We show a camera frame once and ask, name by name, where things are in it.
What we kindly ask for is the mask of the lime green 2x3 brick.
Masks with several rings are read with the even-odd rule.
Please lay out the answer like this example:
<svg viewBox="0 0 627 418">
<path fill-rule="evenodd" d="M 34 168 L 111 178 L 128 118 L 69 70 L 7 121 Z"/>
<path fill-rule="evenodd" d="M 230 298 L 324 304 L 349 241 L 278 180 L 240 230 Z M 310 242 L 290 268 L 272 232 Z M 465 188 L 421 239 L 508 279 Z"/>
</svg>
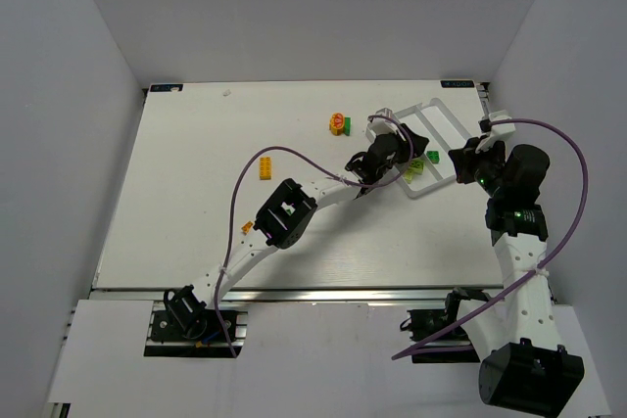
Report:
<svg viewBox="0 0 627 418">
<path fill-rule="evenodd" d="M 421 159 L 412 160 L 409 170 L 415 174 L 422 174 L 424 171 L 424 161 Z"/>
</svg>

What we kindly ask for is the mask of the dark green brick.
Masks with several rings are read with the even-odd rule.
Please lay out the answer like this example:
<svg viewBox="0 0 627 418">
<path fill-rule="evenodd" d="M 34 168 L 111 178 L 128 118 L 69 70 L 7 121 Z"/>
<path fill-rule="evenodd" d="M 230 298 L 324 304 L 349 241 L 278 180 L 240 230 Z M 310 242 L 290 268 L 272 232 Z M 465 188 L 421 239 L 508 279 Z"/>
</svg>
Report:
<svg viewBox="0 0 627 418">
<path fill-rule="evenodd" d="M 351 129 L 352 129 L 352 121 L 351 118 L 349 116 L 346 116 L 344 118 L 344 127 L 343 127 L 343 133 L 346 136 L 350 136 L 351 135 Z"/>
</svg>

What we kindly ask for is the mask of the yellow round printed brick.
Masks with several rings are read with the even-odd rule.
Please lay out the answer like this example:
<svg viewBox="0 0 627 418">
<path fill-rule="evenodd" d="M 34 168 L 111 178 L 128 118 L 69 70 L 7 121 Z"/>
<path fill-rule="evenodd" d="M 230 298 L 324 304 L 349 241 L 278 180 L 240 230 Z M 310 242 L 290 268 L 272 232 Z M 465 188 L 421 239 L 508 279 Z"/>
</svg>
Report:
<svg viewBox="0 0 627 418">
<path fill-rule="evenodd" d="M 334 113 L 329 120 L 329 131 L 339 136 L 345 133 L 346 118 L 341 113 Z"/>
</svg>

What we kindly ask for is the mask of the lime green 2x2 brick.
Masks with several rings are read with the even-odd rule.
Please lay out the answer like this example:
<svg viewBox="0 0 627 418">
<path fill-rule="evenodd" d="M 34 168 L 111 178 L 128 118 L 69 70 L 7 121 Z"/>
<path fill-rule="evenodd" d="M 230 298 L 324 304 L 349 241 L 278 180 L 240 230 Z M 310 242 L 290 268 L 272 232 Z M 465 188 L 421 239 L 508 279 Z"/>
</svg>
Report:
<svg viewBox="0 0 627 418">
<path fill-rule="evenodd" d="M 412 169 L 408 169 L 404 172 L 403 179 L 405 180 L 406 183 L 410 184 L 412 183 L 414 176 L 415 176 L 414 171 Z"/>
</svg>

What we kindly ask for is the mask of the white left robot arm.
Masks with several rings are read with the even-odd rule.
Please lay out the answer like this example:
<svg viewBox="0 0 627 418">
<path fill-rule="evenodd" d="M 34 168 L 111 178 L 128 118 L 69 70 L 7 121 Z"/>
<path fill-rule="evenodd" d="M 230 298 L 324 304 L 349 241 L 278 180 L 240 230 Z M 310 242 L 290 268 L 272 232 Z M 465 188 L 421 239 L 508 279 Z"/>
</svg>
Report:
<svg viewBox="0 0 627 418">
<path fill-rule="evenodd" d="M 386 120 L 396 129 L 377 134 L 367 151 L 347 162 L 345 169 L 357 178 L 355 181 L 326 169 L 321 171 L 326 177 L 312 183 L 283 180 L 257 211 L 249 232 L 235 243 L 235 203 L 245 175 L 240 174 L 231 195 L 225 260 L 194 283 L 164 293 L 166 312 L 185 336 L 200 337 L 206 328 L 205 313 L 216 311 L 223 297 L 258 263 L 294 246 L 318 211 L 385 187 L 382 180 L 389 170 L 400 164 L 407 166 L 423 154 L 428 138 L 389 117 Z"/>
</svg>

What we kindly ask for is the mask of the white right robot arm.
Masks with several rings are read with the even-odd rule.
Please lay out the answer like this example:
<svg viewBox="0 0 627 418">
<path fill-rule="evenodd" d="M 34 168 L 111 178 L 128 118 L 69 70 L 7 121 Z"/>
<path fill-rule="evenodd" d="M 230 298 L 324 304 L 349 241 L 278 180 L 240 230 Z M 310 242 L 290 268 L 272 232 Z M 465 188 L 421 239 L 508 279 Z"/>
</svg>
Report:
<svg viewBox="0 0 627 418">
<path fill-rule="evenodd" d="M 537 203 L 549 156 L 531 145 L 511 151 L 480 138 L 451 150 L 458 182 L 476 183 L 489 196 L 491 232 L 506 290 L 504 307 L 477 291 L 455 290 L 451 317 L 460 321 L 481 364 L 478 389 L 491 406 L 556 417 L 585 375 L 581 357 L 569 353 L 555 325 L 546 258 L 548 227 Z"/>
</svg>

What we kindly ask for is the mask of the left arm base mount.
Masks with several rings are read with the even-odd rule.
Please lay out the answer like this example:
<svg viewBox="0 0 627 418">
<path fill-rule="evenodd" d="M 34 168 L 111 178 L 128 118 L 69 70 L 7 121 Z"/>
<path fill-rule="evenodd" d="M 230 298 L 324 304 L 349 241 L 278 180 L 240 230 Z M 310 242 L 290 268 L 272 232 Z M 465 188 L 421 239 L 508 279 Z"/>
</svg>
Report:
<svg viewBox="0 0 627 418">
<path fill-rule="evenodd" d="M 150 317 L 145 357 L 229 358 L 239 355 L 247 313 L 222 310 L 222 321 L 193 295 L 193 287 L 167 290 Z"/>
</svg>

